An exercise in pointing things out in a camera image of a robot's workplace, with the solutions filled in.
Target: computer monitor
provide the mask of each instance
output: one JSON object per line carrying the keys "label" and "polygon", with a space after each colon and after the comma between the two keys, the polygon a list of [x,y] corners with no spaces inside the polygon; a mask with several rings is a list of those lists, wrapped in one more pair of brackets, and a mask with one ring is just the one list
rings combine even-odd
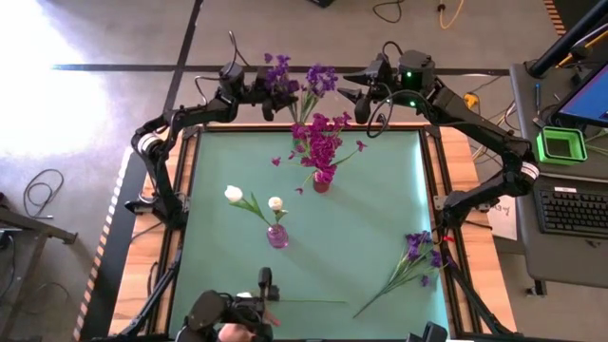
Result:
{"label": "computer monitor", "polygon": [[608,127],[608,63],[591,72],[563,99],[554,116],[579,124]]}

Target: paper note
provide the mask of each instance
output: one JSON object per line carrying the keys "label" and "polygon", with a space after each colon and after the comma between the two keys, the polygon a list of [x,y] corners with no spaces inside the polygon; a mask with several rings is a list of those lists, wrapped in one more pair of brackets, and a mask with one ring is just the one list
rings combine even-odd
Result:
{"label": "paper note", "polygon": [[499,197],[500,202],[490,208],[487,218],[496,237],[517,241],[517,223],[515,220],[515,199],[510,196]]}

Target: white flower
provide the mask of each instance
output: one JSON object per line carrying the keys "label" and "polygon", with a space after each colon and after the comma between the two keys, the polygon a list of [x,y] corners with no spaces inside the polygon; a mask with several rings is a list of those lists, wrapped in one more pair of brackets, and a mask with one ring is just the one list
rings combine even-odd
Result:
{"label": "white flower", "polygon": [[273,197],[268,199],[268,206],[274,211],[281,210],[283,208],[283,199]]}
{"label": "white flower", "polygon": [[228,185],[228,187],[226,187],[226,191],[224,191],[224,196],[226,196],[231,203],[234,203],[243,198],[243,192],[235,186]]}

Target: green tabletop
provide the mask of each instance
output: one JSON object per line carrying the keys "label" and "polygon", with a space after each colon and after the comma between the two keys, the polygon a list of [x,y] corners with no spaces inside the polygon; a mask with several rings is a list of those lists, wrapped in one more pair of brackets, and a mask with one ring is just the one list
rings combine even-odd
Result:
{"label": "green tabletop", "polygon": [[[404,339],[422,334],[427,321],[447,324],[441,278],[423,288],[413,280],[352,316],[384,285],[404,247],[404,234],[430,229],[428,194],[417,131],[390,131],[369,140],[344,132],[338,158],[355,141],[369,147],[341,164],[330,191],[317,194],[309,182],[295,189],[311,169],[285,163],[289,132],[203,133],[171,317],[175,336],[200,293],[229,294],[257,288],[268,266],[281,298],[271,303],[281,320],[280,339]],[[283,156],[279,167],[271,157]],[[284,201],[281,223],[290,244],[272,248],[266,224],[228,204],[226,185],[256,194],[271,218],[269,197]],[[328,300],[344,303],[297,302]]]}

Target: computer keyboard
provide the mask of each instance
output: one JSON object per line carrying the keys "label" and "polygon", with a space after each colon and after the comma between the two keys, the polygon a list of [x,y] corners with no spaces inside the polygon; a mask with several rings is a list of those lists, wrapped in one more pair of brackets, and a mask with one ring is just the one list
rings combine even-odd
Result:
{"label": "computer keyboard", "polygon": [[608,238],[608,194],[535,190],[543,233]]}

